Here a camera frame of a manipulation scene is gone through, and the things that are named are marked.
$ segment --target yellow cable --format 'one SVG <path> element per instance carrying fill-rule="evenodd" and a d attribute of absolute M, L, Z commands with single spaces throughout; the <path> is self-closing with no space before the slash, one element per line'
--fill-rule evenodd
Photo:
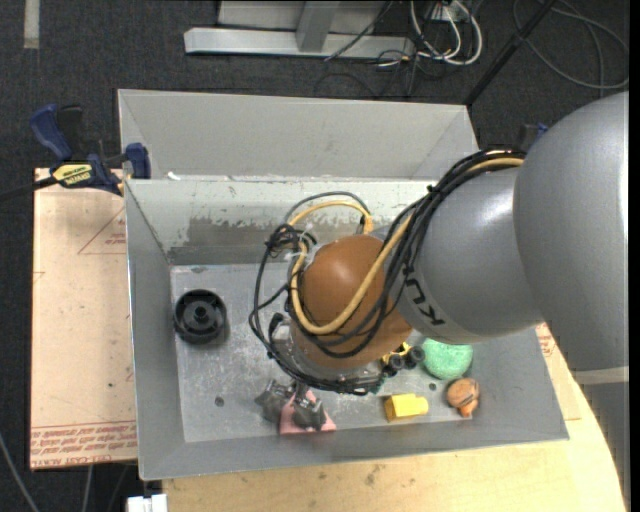
<path fill-rule="evenodd" d="M 510 158 L 510 157 L 495 158 L 493 160 L 486 160 L 484 162 L 480 162 L 479 164 L 476 164 L 470 169 L 468 169 L 466 172 L 483 169 L 485 167 L 491 167 L 493 165 L 512 165 L 514 167 L 519 167 L 520 165 L 522 165 L 523 162 L 524 160 L 521 158 Z M 322 203 L 322 205 L 316 205 L 316 206 L 322 207 L 323 205 L 327 205 L 327 203 Z M 311 211 L 305 210 L 299 215 L 304 216 L 303 214 L 307 214 L 307 213 L 311 213 Z M 362 301 L 365 294 L 369 290 L 369 287 L 371 286 L 371 283 L 373 282 L 373 279 L 375 278 L 378 270 L 380 270 L 380 267 L 382 267 L 382 264 L 384 263 L 384 260 L 387 258 L 387 256 L 391 252 L 391 249 L 395 247 L 395 245 L 398 243 L 398 241 L 406 231 L 410 220 L 411 220 L 411 215 L 404 220 L 404 222 L 400 225 L 400 227 L 395 231 L 395 233 L 389 240 L 389 243 L 382 249 L 382 251 L 380 251 L 380 254 L 378 254 L 376 261 L 373 262 L 373 265 L 371 266 L 371 268 L 369 269 L 369 272 L 367 273 L 364 280 L 360 284 L 360 287 L 356 291 L 355 295 L 353 296 L 349 304 L 347 304 L 347 306 L 344 308 L 342 313 L 340 313 L 335 319 L 333 319 L 331 322 L 325 325 L 315 325 L 311 323 L 311 321 L 309 321 L 309 319 L 307 319 L 306 315 L 304 314 L 304 311 L 302 309 L 302 304 L 300 303 L 300 296 L 298 294 L 298 271 L 300 270 L 300 267 L 302 266 L 304 259 L 307 256 L 306 247 L 304 246 L 304 244 L 300 244 L 300 256 L 298 256 L 298 259 L 296 260 L 291 272 L 293 276 L 291 278 L 291 287 L 290 287 L 291 301 L 293 304 L 293 308 L 296 312 L 296 316 L 298 317 L 298 320 L 307 331 L 309 331 L 312 334 L 323 335 L 323 334 L 331 334 L 336 330 L 338 330 L 340 327 L 342 327 L 342 325 L 349 319 L 349 317 L 353 314 L 356 308 L 360 305 L 360 302 Z"/>
<path fill-rule="evenodd" d="M 321 208 L 327 208 L 329 206 L 348 206 L 350 208 L 354 208 L 354 209 L 358 210 L 360 213 L 362 213 L 362 215 L 364 215 L 364 218 L 365 218 L 364 233 L 367 234 L 367 233 L 370 233 L 373 230 L 373 221 L 371 219 L 371 214 L 367 210 L 365 210 L 362 207 L 362 205 L 359 205 L 357 203 L 350 203 L 349 201 L 341 201 L 341 200 L 326 201 L 324 203 L 320 203 L 320 204 L 316 204 L 316 205 L 310 206 L 306 210 L 304 210 L 304 211 L 298 213 L 297 215 L 295 215 L 294 217 L 292 217 L 291 220 L 289 220 L 289 224 L 294 226 L 296 223 L 300 222 L 303 218 L 305 218 L 310 213 L 313 213 L 313 212 L 315 212 L 317 210 L 320 210 Z"/>

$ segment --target yellow block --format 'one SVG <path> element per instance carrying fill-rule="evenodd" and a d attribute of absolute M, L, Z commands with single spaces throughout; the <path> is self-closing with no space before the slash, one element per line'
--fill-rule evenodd
<path fill-rule="evenodd" d="M 388 421 L 413 418 L 427 414 L 429 402 L 425 397 L 416 396 L 415 393 L 393 395 L 385 400 L 384 411 Z"/>

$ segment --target green foam ball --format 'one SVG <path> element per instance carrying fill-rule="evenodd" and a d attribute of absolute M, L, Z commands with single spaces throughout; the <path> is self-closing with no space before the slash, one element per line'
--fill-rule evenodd
<path fill-rule="evenodd" d="M 434 377 L 441 380 L 457 379 L 471 366 L 473 347 L 471 345 L 449 345 L 428 339 L 422 345 L 424 367 Z"/>

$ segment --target pink object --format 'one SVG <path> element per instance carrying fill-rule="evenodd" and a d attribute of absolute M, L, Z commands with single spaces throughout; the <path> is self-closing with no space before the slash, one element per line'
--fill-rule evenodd
<path fill-rule="evenodd" d="M 315 401 L 316 397 L 313 396 L 313 393 L 311 391 L 307 391 L 307 398 L 309 400 L 313 400 Z M 298 425 L 296 425 L 293 422 L 293 397 L 291 398 L 291 400 L 289 400 L 289 402 L 287 402 L 287 404 L 282 408 L 282 413 L 280 414 L 280 435 L 285 435 L 285 434 L 310 434 L 313 432 L 317 432 L 314 428 L 308 428 L 308 429 L 304 429 L 304 428 L 300 428 Z M 327 421 L 325 422 L 324 425 L 322 425 L 322 428 L 320 429 L 321 432 L 333 432 L 334 430 L 336 430 L 336 424 L 333 422 L 333 420 L 329 417 L 329 415 L 325 412 L 325 416 L 327 418 Z"/>

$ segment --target yellow clamp label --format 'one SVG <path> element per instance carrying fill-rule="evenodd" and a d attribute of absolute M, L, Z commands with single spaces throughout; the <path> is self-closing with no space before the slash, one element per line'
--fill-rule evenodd
<path fill-rule="evenodd" d="M 53 177 L 65 185 L 75 185 L 91 178 L 91 166 L 88 164 L 65 164 L 53 171 Z"/>

